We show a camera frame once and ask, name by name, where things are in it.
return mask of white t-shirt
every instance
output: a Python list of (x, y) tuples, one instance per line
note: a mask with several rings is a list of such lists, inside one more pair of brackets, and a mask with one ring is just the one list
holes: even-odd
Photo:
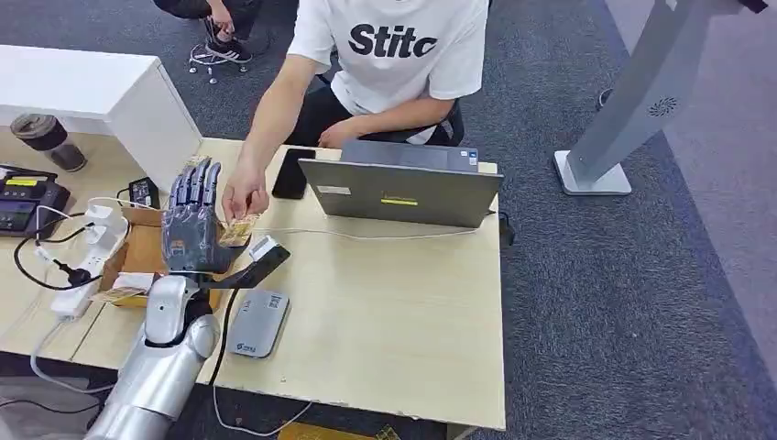
[(332, 90), (355, 116), (423, 96), (455, 99), (480, 89), (487, 12), (488, 0), (300, 0), (289, 54), (324, 73), (337, 48), (343, 69)]

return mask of laptop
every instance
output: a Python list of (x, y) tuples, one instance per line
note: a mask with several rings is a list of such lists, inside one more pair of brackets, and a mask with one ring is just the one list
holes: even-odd
[(300, 159), (328, 215), (478, 228), (504, 176)]
[(477, 172), (477, 160), (476, 148), (416, 146), (357, 139), (345, 142), (340, 156), (343, 162), (467, 172)]

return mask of speaker grille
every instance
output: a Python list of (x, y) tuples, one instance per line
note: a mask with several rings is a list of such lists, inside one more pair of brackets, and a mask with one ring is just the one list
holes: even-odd
[(651, 105), (648, 109), (648, 115), (653, 117), (668, 116), (677, 109), (677, 98), (662, 98), (659, 102)]

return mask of smartphone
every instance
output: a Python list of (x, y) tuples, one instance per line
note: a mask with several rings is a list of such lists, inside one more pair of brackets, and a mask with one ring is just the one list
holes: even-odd
[(305, 195), (308, 180), (300, 167), (300, 159), (315, 159), (314, 149), (289, 148), (283, 164), (280, 165), (278, 178), (272, 188), (272, 195), (279, 199), (300, 200)]

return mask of power strip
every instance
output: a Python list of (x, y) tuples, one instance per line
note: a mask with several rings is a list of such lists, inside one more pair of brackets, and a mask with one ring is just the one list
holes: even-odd
[[(78, 268), (88, 270), (92, 276), (103, 273), (105, 263), (123, 244), (129, 222), (117, 214), (118, 210), (106, 206), (92, 206), (84, 218), (94, 222), (92, 231), (88, 231), (89, 253)], [(68, 291), (58, 291), (51, 302), (51, 311), (61, 319), (75, 320), (83, 316), (89, 306), (89, 299), (100, 289), (100, 281), (96, 280), (81, 287)]]

